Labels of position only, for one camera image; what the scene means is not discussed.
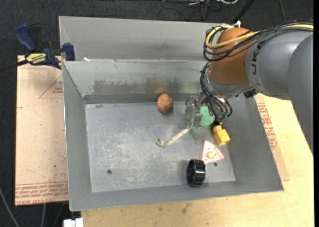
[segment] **gray metal bin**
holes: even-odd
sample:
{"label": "gray metal bin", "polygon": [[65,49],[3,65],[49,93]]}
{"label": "gray metal bin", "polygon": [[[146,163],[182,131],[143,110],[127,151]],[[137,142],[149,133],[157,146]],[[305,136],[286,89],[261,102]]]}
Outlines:
{"label": "gray metal bin", "polygon": [[[229,99],[223,126],[231,137],[224,160],[206,165],[202,186],[187,185],[190,159],[209,127],[194,128],[166,148],[156,145],[185,128],[185,101],[200,89],[202,46],[215,24],[60,17],[69,205],[72,211],[282,191],[254,98]],[[173,109],[161,114],[166,92]]]}

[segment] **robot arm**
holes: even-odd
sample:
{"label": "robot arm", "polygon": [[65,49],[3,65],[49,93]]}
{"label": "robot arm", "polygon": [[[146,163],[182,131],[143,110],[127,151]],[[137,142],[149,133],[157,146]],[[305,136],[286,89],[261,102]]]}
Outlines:
{"label": "robot arm", "polygon": [[211,114],[221,121],[231,111],[227,98],[251,91],[291,100],[314,153],[313,27],[312,21],[295,21],[258,31],[230,25],[209,30],[201,85]]}

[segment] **dark gray carpet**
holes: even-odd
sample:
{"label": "dark gray carpet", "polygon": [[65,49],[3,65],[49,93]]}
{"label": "dark gray carpet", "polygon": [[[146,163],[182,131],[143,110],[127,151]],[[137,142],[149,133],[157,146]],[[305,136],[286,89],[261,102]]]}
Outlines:
{"label": "dark gray carpet", "polygon": [[[44,41],[52,41],[53,48],[59,47],[57,17],[99,16],[129,19],[187,20],[189,22],[231,22],[247,0],[223,6],[214,3],[207,9],[189,8],[175,1],[155,0],[0,0],[0,68],[15,63],[16,56],[25,54],[14,30],[22,23],[42,25]],[[282,0],[286,20],[313,19],[314,0]],[[255,0],[242,16],[244,26],[251,29],[279,25],[284,15],[279,0]],[[13,205],[16,70],[0,73],[0,187],[13,214],[21,227],[40,226],[42,206],[19,207]],[[52,226],[61,204],[49,204],[45,225]],[[64,206],[61,219],[70,217]],[[15,226],[0,200],[0,226]]]}

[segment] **green object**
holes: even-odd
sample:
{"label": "green object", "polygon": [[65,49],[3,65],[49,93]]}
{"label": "green object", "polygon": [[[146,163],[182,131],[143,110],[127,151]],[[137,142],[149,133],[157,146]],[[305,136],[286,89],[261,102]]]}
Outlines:
{"label": "green object", "polygon": [[200,114],[203,116],[199,123],[200,126],[209,126],[215,120],[215,117],[209,114],[207,106],[202,106],[200,108]]}

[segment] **brown ball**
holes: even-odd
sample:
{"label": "brown ball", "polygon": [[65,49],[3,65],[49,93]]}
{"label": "brown ball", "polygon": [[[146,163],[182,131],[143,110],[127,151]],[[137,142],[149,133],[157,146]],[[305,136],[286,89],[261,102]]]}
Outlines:
{"label": "brown ball", "polygon": [[158,98],[158,109],[161,113],[166,113],[173,105],[173,99],[167,94],[162,94]]}

